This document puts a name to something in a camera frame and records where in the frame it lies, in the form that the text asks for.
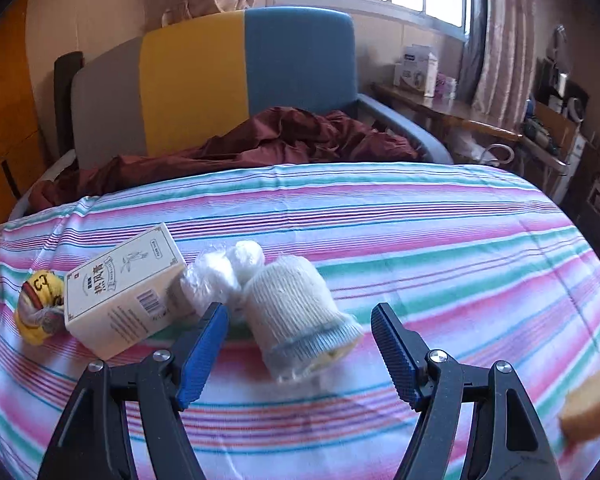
barcode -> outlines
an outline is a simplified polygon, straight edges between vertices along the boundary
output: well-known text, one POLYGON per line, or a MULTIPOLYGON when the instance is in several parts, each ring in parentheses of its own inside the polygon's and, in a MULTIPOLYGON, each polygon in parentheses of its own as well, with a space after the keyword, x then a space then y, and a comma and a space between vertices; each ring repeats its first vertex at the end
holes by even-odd
POLYGON ((158 295, 153 289, 149 289, 148 291, 140 294, 140 296, 138 296, 138 301, 147 314, 149 314, 149 316, 164 310, 164 307, 160 302, 160 298, 158 298, 158 295))

metal screw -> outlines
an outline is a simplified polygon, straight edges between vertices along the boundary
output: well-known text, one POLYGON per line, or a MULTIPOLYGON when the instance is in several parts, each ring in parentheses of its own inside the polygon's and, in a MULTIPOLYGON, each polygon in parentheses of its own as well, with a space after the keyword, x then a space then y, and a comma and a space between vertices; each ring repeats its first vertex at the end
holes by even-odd
POLYGON ((431 352, 429 352, 429 359, 431 359, 435 363, 443 363, 448 358, 449 356, 444 350, 432 350, 431 352))
POLYGON ((499 372, 502 372, 503 374, 510 374, 513 370, 513 367, 506 361, 498 361, 496 363, 496 368, 499 372))
POLYGON ((87 368, 90 372, 96 373, 104 368, 104 363, 100 359, 96 359, 95 361, 91 361, 87 368))
POLYGON ((168 361, 171 357, 171 352, 168 350, 156 350, 154 352, 154 361, 158 361, 159 363, 168 361))

knitted cylinder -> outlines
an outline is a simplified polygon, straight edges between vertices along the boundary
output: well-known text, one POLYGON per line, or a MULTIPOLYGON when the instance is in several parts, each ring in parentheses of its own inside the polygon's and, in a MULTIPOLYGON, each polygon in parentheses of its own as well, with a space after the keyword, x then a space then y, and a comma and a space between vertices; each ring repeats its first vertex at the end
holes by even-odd
POLYGON ((251 278, 244 315, 271 375, 299 380, 349 352, 362 327, 343 314, 305 258, 282 256, 251 278))

box label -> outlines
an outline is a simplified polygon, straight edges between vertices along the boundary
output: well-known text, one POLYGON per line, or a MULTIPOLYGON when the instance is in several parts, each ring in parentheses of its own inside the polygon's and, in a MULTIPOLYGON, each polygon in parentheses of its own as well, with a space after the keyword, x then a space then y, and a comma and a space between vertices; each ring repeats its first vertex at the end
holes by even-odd
POLYGON ((117 305, 107 312, 107 317, 110 328, 128 345, 133 345, 149 335, 147 327, 131 308, 125 309, 117 305))
MULTIPOLYGON (((177 263, 178 258, 162 226, 119 245, 67 275, 65 308, 68 318, 80 316, 177 263)), ((141 294, 138 301, 150 316, 164 311, 152 290, 141 294)))

blue gripper pad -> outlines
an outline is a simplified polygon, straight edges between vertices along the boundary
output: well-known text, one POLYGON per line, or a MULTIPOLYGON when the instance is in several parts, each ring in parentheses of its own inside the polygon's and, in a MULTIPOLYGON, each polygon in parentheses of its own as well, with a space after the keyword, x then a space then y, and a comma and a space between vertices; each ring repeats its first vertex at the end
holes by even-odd
POLYGON ((202 393, 229 327, 229 315, 221 303, 212 303, 196 328, 174 343, 174 365, 180 370, 176 402, 186 410, 202 393))
POLYGON ((398 397, 404 402, 408 402, 412 410, 416 410, 422 399, 422 393, 417 383, 416 367, 398 334, 397 327, 388 319, 380 305, 371 311, 371 333, 376 340, 384 364, 389 370, 395 389, 398 391, 398 397))

